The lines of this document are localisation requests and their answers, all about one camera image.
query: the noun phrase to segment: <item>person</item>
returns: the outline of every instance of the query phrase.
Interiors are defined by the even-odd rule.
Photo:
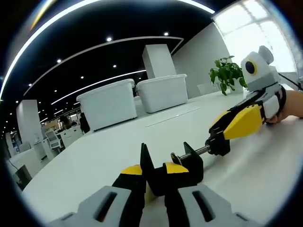
[[[87,132],[90,131],[89,124],[86,120],[86,117],[85,117],[84,113],[81,113],[80,116],[81,116],[81,118],[80,118],[80,128],[84,133],[87,133]]]
[[[286,102],[280,114],[267,120],[268,123],[278,123],[286,117],[293,115],[303,118],[303,92],[286,91]]]
[[[71,121],[66,116],[60,117],[60,121],[64,130],[71,128]]]

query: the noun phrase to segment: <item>white storage box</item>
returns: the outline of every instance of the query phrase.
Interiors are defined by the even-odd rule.
[[[137,117],[133,86],[133,79],[125,79],[77,97],[91,130]]]
[[[148,79],[137,84],[137,91],[148,113],[164,110],[188,101],[186,74]]]

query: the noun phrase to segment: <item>white tabletop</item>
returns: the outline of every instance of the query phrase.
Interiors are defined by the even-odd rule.
[[[208,127],[242,96],[216,92],[85,135],[42,169],[23,195],[44,222],[76,212],[81,201],[111,185],[124,168],[140,163],[142,142],[147,144],[155,167],[159,167],[170,161],[171,152],[184,154],[184,141],[193,149],[202,147],[209,137]],[[303,121],[289,117],[272,127],[264,125],[254,135],[231,141],[231,152],[224,157],[203,154],[203,183],[228,200],[233,212],[266,223],[298,177],[303,157],[302,133]],[[163,222],[160,226],[168,226],[165,208],[161,214],[150,209],[158,203],[164,207],[159,198],[144,209],[141,226],[154,226],[154,220]],[[150,213],[153,222],[148,221]]]

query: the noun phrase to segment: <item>black ceiling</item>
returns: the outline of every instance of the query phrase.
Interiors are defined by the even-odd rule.
[[[196,0],[215,11],[226,7],[232,0]],[[58,0],[40,19],[34,30],[37,30],[51,17],[79,2],[79,0]],[[15,43],[16,31],[37,6],[38,1],[14,2],[8,8],[2,21],[6,21],[4,43],[1,43],[0,75],[5,75],[11,58],[8,47]],[[53,118],[55,109],[70,110],[81,92],[69,96],[51,105],[57,99],[92,83],[117,75],[143,70],[142,52],[146,44],[167,44],[172,51],[178,44],[176,39],[142,39],[110,44],[81,54],[46,74],[30,91],[28,84],[33,83],[42,74],[57,64],[57,59],[67,57],[90,48],[106,43],[106,37],[114,40],[140,36],[170,36],[184,38],[183,44],[200,32],[211,22],[211,14],[199,8],[175,0],[104,0],[92,3],[62,17],[41,33],[25,50],[17,62],[5,87],[0,104],[0,129],[6,125],[6,131],[17,127],[16,101],[22,99],[37,99],[40,119]],[[30,35],[23,38],[24,43]],[[133,78],[138,82],[139,77],[146,79],[146,73],[132,74],[121,79]]]

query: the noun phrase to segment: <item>potted plant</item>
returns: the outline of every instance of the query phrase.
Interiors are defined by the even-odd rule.
[[[216,77],[218,77],[221,91],[224,95],[227,95],[226,90],[228,86],[232,91],[234,91],[235,86],[237,86],[236,83],[239,83],[242,87],[247,88],[242,69],[236,63],[228,62],[228,60],[233,57],[234,56],[229,56],[228,58],[215,60],[214,63],[217,69],[210,69],[209,73],[211,82],[213,84]]]

